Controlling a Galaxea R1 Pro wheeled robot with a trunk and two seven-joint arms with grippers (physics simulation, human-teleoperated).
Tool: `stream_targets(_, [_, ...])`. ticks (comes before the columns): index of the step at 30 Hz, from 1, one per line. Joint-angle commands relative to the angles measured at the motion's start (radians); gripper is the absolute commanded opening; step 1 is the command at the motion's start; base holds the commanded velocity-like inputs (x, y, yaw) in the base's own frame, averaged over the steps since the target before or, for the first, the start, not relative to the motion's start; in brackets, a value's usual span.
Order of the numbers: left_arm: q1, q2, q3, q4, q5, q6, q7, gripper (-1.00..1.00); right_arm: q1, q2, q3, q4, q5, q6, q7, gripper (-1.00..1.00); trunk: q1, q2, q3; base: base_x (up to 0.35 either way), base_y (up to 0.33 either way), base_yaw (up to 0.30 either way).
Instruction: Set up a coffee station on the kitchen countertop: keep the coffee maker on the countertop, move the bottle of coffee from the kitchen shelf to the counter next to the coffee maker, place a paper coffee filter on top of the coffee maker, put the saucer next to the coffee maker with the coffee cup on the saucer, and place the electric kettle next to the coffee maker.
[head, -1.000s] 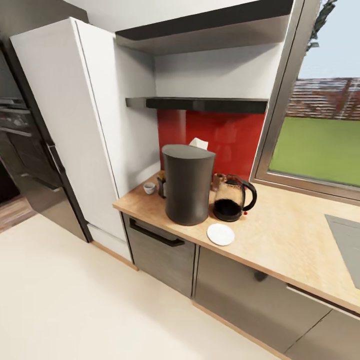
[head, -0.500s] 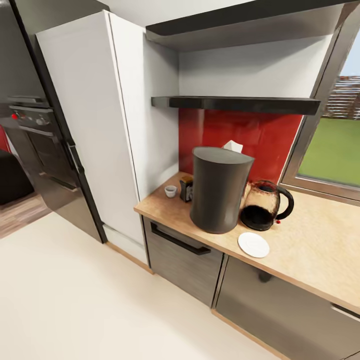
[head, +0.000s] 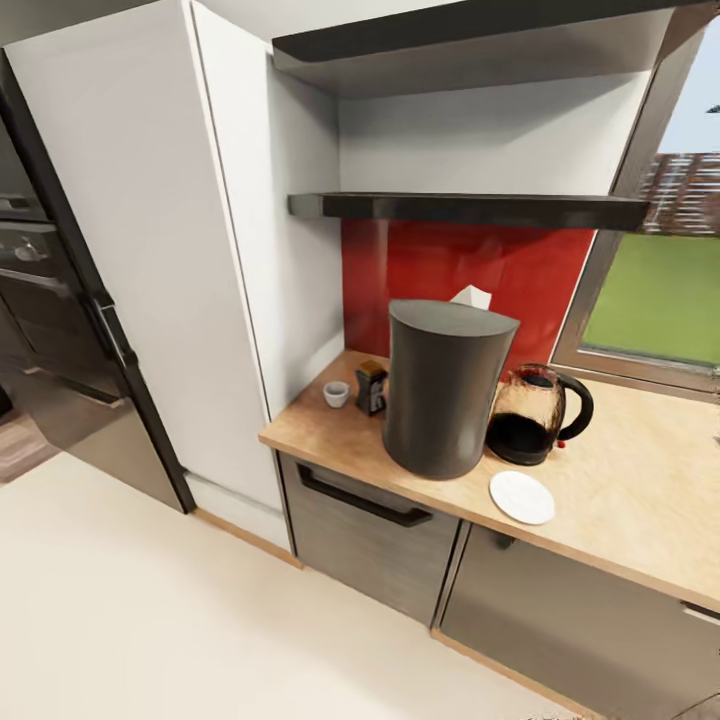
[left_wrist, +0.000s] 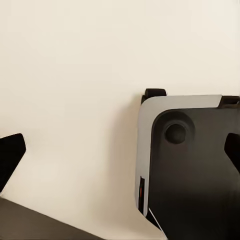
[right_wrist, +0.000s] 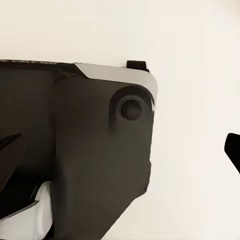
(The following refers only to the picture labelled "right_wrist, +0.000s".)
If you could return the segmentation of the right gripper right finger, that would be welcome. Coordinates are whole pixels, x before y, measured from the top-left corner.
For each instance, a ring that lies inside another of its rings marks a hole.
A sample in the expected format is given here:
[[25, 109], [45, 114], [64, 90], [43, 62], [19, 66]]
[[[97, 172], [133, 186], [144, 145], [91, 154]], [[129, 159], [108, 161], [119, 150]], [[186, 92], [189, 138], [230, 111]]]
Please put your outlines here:
[[227, 135], [224, 151], [240, 173], [240, 134]]

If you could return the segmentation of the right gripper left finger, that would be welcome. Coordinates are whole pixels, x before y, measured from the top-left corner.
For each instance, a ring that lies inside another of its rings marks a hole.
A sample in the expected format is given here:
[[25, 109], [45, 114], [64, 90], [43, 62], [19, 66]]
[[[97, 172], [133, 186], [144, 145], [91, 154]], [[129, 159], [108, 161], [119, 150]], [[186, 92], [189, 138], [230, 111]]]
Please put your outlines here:
[[22, 133], [0, 138], [0, 193], [26, 153]]

